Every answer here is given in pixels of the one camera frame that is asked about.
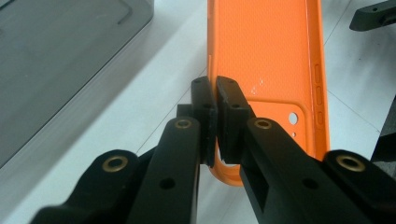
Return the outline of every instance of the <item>white table surface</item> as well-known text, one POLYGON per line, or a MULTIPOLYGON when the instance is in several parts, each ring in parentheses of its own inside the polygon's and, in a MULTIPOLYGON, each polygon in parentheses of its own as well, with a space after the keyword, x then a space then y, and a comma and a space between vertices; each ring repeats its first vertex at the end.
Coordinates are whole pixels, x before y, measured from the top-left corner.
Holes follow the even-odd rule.
MULTIPOLYGON (((396 26, 348 29, 381 1, 323 0, 331 148, 370 158, 396 93, 396 26)), ((151 24, 0 170, 0 223, 64 202, 94 158, 156 146, 190 83, 206 73, 206 1, 156 0, 151 24)), ((257 223, 245 190, 201 166, 198 223, 257 223)))

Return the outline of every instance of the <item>black metal bracket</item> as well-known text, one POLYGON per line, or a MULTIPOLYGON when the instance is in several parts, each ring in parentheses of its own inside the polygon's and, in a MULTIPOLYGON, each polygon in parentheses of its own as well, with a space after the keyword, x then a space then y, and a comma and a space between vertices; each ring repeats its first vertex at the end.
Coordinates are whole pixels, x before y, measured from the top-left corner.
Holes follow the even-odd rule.
POLYGON ((259 223, 394 223, 388 175, 344 150, 316 161, 274 120, 255 118, 234 80, 218 77, 217 89, 218 103, 207 77, 195 79, 158 146, 98 157, 69 199, 32 223, 195 223, 199 164, 213 166, 216 136, 221 157, 241 164, 259 223))
POLYGON ((396 1, 390 0, 356 10, 349 28, 369 31, 396 23, 396 1))

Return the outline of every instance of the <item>orange phone case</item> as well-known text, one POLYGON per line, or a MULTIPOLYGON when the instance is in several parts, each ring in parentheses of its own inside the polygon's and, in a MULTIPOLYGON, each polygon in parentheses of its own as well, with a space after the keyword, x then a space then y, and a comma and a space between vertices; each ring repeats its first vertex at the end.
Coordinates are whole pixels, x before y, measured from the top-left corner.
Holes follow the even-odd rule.
MULTIPOLYGON (((319 0, 208 0, 208 77, 235 79, 257 117, 273 119, 314 158, 329 150, 319 0)), ((239 167, 212 174, 241 186, 239 167)))

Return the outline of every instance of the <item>black machine part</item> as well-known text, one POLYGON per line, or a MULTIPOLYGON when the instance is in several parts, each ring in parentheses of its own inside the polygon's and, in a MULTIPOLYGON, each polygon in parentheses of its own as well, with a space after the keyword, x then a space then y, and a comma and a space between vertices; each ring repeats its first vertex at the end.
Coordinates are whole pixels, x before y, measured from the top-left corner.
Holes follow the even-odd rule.
POLYGON ((389 0, 356 10, 349 29, 369 31, 396 22, 396 1, 389 0))
POLYGON ((99 156, 69 199, 32 223, 195 223, 199 164, 212 164, 216 136, 226 147, 221 157, 241 164, 259 223, 395 222, 388 175, 344 150, 309 157, 274 120, 254 118, 232 79, 218 77, 218 111, 206 78, 192 82, 192 104, 177 108, 158 146, 139 158, 124 150, 99 156))

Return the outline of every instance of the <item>screw hole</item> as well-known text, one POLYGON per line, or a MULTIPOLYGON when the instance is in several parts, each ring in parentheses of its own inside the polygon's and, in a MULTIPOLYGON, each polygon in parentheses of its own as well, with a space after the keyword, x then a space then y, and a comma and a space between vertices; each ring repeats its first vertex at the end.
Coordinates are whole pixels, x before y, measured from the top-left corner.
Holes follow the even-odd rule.
POLYGON ((348 155, 339 155, 335 159, 340 166, 346 168, 349 171, 363 172, 366 169, 363 162, 348 155))
POLYGON ((124 156, 112 156, 105 160, 102 169, 109 173, 115 173, 122 170, 128 164, 128 159, 124 156))
POLYGON ((175 180, 173 178, 165 178, 161 180, 160 187, 162 189, 172 189, 176 185, 175 180))
POLYGON ((175 126, 179 129, 187 129, 190 128, 191 125, 192 125, 191 121, 187 119, 180 119, 175 123, 175 126))
POLYGON ((297 117, 297 114, 296 114, 296 113, 291 112, 291 113, 289 114, 289 122, 290 122, 290 124, 292 124, 292 125, 296 125, 296 124, 297 124, 297 122, 298 122, 298 117, 297 117))
POLYGON ((308 189, 318 189, 319 188, 318 182, 311 178, 304 179, 303 184, 308 189))
POLYGON ((254 122, 254 125, 256 125, 256 127, 261 129, 270 129, 272 127, 272 123, 265 119, 257 120, 256 122, 254 122))

